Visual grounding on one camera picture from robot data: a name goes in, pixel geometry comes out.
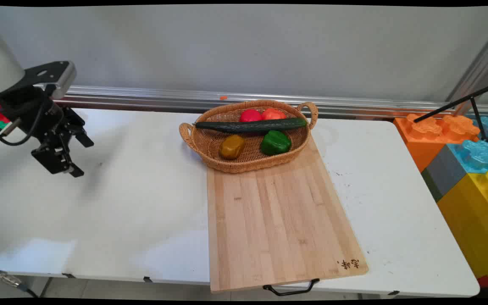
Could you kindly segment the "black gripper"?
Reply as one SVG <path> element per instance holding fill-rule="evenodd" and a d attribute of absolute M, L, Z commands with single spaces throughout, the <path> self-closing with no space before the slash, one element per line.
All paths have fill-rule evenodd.
<path fill-rule="evenodd" d="M 49 98 L 52 89 L 43 90 L 34 86 L 17 89 L 0 97 L 0 111 L 26 136 L 6 145 L 18 146 L 31 137 L 41 146 L 31 151 L 31 156 L 51 174 L 68 173 L 73 177 L 84 176 L 84 171 L 70 157 L 69 141 L 75 137 L 84 147 L 92 147 L 93 141 L 84 129 L 85 121 L 70 107 L 60 107 Z"/>

